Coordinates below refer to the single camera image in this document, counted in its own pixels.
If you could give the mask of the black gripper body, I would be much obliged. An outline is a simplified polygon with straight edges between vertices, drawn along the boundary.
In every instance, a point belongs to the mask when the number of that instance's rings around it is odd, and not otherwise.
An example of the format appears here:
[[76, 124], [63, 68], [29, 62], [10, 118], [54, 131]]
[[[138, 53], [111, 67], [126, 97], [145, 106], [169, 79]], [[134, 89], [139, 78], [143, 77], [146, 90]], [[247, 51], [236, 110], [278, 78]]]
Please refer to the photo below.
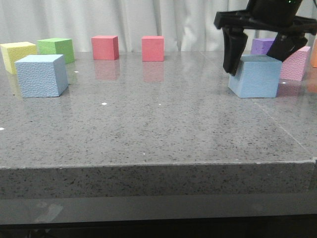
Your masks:
[[284, 34], [317, 34], [317, 21], [297, 16], [300, 0], [250, 0], [245, 10], [217, 12], [217, 29], [265, 30]]

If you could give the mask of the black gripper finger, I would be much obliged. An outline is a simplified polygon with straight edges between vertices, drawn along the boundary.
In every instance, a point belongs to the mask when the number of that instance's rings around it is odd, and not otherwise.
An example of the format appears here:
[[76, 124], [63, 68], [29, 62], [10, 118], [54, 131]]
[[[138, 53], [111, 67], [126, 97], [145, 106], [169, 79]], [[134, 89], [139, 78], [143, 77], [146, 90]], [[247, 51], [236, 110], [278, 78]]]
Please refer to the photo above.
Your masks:
[[279, 61], [285, 61], [297, 50], [304, 47], [307, 42], [304, 33], [290, 35], [278, 33], [266, 55]]
[[224, 27], [222, 31], [224, 36], [223, 68], [225, 72], [234, 76], [246, 47], [248, 36], [242, 28]]

